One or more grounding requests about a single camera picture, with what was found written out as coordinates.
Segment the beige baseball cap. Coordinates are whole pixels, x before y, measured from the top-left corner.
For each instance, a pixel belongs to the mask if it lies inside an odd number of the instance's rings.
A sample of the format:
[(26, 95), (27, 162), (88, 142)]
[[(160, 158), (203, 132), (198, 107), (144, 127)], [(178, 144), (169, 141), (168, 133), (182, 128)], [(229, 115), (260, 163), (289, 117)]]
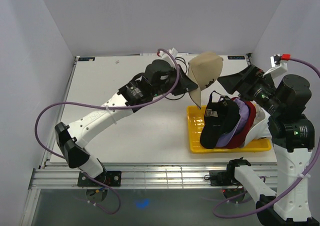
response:
[(202, 106), (202, 91), (210, 87), (221, 75), (223, 58), (212, 51), (203, 52), (189, 62), (188, 78), (197, 85), (188, 92), (189, 97), (200, 110)]

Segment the black baseball cap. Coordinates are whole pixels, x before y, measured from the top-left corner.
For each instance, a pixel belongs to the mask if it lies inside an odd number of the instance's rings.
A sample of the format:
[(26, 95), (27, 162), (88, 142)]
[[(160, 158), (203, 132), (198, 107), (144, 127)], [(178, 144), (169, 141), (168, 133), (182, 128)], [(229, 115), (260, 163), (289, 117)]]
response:
[(216, 148), (219, 138), (230, 133), (239, 119), (239, 107), (230, 97), (221, 95), (219, 101), (214, 102), (213, 96), (210, 95), (204, 111), (200, 144), (205, 149)]

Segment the purple baseball cap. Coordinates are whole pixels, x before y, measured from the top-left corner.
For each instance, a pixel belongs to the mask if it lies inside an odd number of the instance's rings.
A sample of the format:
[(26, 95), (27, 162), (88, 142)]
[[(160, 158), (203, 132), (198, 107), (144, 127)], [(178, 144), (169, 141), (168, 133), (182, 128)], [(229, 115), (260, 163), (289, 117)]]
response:
[(231, 141), (234, 135), (241, 132), (241, 130), (245, 127), (245, 124), (248, 121), (250, 110), (249, 107), (240, 100), (238, 97), (232, 99), (238, 106), (239, 109), (239, 120), (235, 124), (233, 130), (231, 132), (223, 134), (217, 141), (216, 147), (223, 148), (226, 147), (227, 144)]

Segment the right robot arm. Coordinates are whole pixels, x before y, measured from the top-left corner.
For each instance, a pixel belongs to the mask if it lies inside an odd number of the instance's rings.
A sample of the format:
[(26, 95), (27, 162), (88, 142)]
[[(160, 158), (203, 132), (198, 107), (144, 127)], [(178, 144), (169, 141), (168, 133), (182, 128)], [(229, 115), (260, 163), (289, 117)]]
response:
[(315, 128), (304, 115), (312, 96), (309, 82), (296, 74), (285, 75), (275, 86), (272, 76), (254, 65), (218, 78), (229, 93), (254, 101), (268, 114), (268, 129), (277, 160), (277, 188), (269, 188), (245, 159), (233, 159), (226, 180), (240, 183), (255, 203), (254, 214), (264, 226), (317, 226), (308, 200), (309, 171), (318, 159)]

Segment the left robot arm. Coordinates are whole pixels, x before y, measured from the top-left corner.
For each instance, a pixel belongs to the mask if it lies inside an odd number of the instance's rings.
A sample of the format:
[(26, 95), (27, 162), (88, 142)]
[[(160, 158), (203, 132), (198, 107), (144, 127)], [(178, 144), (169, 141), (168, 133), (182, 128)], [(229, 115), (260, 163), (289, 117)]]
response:
[(179, 96), (197, 88), (198, 85), (180, 68), (156, 59), (144, 72), (135, 75), (121, 87), (101, 109), (69, 124), (59, 122), (54, 127), (56, 143), (71, 169), (80, 169), (95, 186), (100, 186), (106, 181), (106, 170), (86, 149), (87, 144), (109, 126), (137, 112), (143, 104), (152, 102), (154, 98), (165, 93)]

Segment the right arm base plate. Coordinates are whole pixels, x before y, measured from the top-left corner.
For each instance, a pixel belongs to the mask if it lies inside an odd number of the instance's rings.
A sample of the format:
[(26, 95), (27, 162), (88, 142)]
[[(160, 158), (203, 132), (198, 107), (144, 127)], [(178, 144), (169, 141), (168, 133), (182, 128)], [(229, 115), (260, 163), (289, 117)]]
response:
[(236, 180), (235, 171), (215, 171), (210, 170), (203, 179), (209, 181), (211, 186), (241, 186), (242, 184)]

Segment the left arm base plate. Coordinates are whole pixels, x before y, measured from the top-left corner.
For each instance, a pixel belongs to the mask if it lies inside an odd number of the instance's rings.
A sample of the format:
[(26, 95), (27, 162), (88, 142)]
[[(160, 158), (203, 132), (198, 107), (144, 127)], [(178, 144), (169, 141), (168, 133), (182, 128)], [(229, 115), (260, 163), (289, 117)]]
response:
[[(119, 187), (121, 185), (122, 172), (121, 171), (107, 171), (94, 178), (110, 187)], [(78, 187), (101, 187), (102, 185), (89, 179), (85, 173), (80, 172), (77, 180)]]

